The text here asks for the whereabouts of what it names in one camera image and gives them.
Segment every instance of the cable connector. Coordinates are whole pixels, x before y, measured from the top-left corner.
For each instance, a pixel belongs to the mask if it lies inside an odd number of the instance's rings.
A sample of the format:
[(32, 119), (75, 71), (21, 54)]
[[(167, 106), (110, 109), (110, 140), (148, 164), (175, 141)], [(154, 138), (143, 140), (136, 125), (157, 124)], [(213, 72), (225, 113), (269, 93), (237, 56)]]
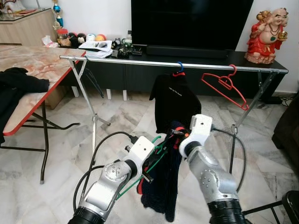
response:
[(138, 140), (138, 137), (137, 136), (133, 136), (133, 135), (130, 135), (129, 138), (130, 138), (132, 144), (135, 144), (137, 142), (137, 140)]
[(180, 131), (173, 130), (173, 129), (171, 129), (171, 134), (185, 135), (185, 133), (184, 133), (184, 132), (180, 132)]

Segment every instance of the robotic arm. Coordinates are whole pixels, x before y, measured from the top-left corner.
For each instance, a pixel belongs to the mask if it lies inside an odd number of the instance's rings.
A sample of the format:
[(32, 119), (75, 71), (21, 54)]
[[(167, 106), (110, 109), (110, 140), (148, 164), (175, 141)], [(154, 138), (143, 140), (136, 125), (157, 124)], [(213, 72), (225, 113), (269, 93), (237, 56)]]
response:
[[(211, 117), (201, 114), (193, 116), (190, 126), (192, 131), (181, 142), (180, 153), (187, 157), (190, 170), (199, 182), (212, 215), (210, 223), (244, 224), (232, 175), (224, 171), (211, 152), (204, 148), (211, 127)], [(138, 179), (142, 175), (142, 165), (154, 147), (154, 144), (141, 136), (122, 161), (106, 165), (99, 180), (80, 201), (69, 224), (104, 223), (120, 190), (130, 179)]]

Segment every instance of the black chair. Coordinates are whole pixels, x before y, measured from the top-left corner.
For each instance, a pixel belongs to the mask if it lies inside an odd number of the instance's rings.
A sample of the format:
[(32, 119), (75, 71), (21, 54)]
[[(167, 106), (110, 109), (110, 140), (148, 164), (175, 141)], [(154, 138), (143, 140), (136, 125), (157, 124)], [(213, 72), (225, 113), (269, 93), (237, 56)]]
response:
[[(243, 214), (248, 215), (248, 214), (258, 212), (258, 211), (271, 209), (276, 222), (278, 224), (280, 224), (279, 219), (274, 210), (274, 207), (283, 205), (292, 224), (299, 224), (299, 213), (298, 213), (298, 196), (299, 196), (299, 194), (298, 193), (299, 193), (299, 191), (291, 190), (291, 191), (287, 192), (285, 195), (283, 195), (281, 201), (244, 211)], [(246, 223), (251, 224), (251, 222), (247, 219), (246, 219)]]

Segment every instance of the black cable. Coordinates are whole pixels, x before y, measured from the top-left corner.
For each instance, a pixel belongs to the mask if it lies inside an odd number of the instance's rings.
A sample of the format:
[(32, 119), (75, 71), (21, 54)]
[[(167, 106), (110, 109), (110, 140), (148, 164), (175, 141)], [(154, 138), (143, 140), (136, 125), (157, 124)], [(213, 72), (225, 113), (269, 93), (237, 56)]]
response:
[(227, 131), (223, 131), (223, 130), (220, 130), (220, 129), (217, 129), (217, 128), (212, 128), (212, 131), (218, 131), (218, 132), (222, 132), (222, 133), (225, 133), (225, 134), (228, 134), (230, 136), (232, 136), (233, 138), (236, 138), (238, 140), (238, 142), (241, 144), (242, 146), (242, 150), (243, 150), (243, 159), (244, 159), (244, 164), (243, 164), (243, 170), (242, 170), (242, 175), (241, 175), (241, 179), (240, 179), (240, 182), (239, 182), (239, 185), (238, 185), (238, 188), (237, 188), (237, 192), (239, 192), (242, 184), (243, 184), (243, 181), (244, 181), (244, 177), (245, 177), (245, 171), (246, 171), (246, 150), (245, 150), (245, 146), (243, 144), (243, 142), (235, 135), (233, 135), (232, 133), (229, 133)]
[(93, 84), (93, 86), (96, 88), (96, 90), (99, 92), (99, 94), (101, 95), (101, 97), (104, 98), (103, 91), (101, 90), (101, 88), (100, 88), (97, 80), (95, 79), (92, 71), (90, 71), (88, 68), (85, 68), (84, 74), (89, 78), (89, 80), (91, 81), (91, 83)]
[[(133, 144), (135, 143), (134, 141), (136, 141), (136, 138), (137, 138), (137, 137), (132, 136), (132, 135), (126, 133), (126, 132), (114, 132), (114, 133), (112, 133), (112, 134), (109, 134), (108, 136), (106, 136), (105, 138), (103, 138), (102, 141), (100, 141), (100, 142), (98, 143), (98, 145), (96, 146), (96, 148), (95, 148), (95, 150), (94, 150), (94, 152), (93, 152), (93, 157), (92, 157), (92, 160), (90, 161), (90, 165), (89, 165), (89, 169), (88, 169), (88, 170), (91, 170), (92, 167), (93, 167), (93, 165), (94, 165), (94, 163), (95, 163), (95, 156), (96, 156), (96, 154), (97, 154), (97, 151), (98, 151), (99, 147), (103, 144), (104, 141), (106, 141), (108, 138), (110, 138), (110, 137), (112, 137), (112, 136), (114, 136), (114, 135), (116, 135), (116, 134), (124, 134), (124, 135), (128, 136), (128, 137), (131, 139), (131, 142), (132, 142)], [(84, 186), (83, 186), (83, 189), (82, 189), (82, 193), (81, 193), (81, 198), (82, 198), (82, 197), (84, 196), (84, 194), (85, 194), (85, 190), (86, 190), (86, 187), (87, 187), (87, 184), (88, 184), (89, 176), (90, 176), (90, 175), (88, 174), (87, 177), (86, 177), (86, 180), (85, 180), (85, 183), (84, 183)]]
[(96, 167), (93, 167), (91, 168), (90, 170), (88, 170), (86, 173), (83, 174), (83, 176), (81, 177), (81, 179), (79, 180), (78, 184), (76, 185), (76, 188), (75, 188), (75, 192), (74, 192), (74, 197), (73, 197), (73, 208), (74, 208), (74, 212), (76, 211), (76, 199), (77, 199), (77, 193), (78, 193), (78, 190), (79, 190), (79, 187), (82, 183), (82, 181), (84, 180), (84, 178), (89, 175), (92, 171), (94, 171), (95, 169), (99, 169), (99, 168), (103, 168), (104, 166), (96, 166)]

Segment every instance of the metal rail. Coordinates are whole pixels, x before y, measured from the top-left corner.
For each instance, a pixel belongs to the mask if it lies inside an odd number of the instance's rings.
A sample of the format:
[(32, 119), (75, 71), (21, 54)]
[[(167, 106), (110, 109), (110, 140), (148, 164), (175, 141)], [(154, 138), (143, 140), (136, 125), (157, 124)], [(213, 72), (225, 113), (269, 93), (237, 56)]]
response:
[[(134, 61), (127, 59), (110, 59), (110, 58), (92, 58), (92, 57), (73, 57), (73, 56), (60, 56), (61, 59), (67, 59), (71, 61), (91, 61), (91, 62), (104, 62), (104, 63), (116, 63), (116, 64), (133, 64), (133, 65), (148, 65), (148, 66), (164, 66), (164, 67), (181, 67), (178, 63), (169, 62), (149, 62), (149, 61)], [(215, 69), (215, 70), (234, 70), (232, 66), (228, 65), (209, 65), (209, 64), (189, 64), (184, 63), (184, 68), (190, 69)], [(267, 68), (252, 68), (237, 66), (238, 71), (256, 71), (256, 72), (276, 72), (286, 74), (289, 71), (286, 69), (267, 69)]]

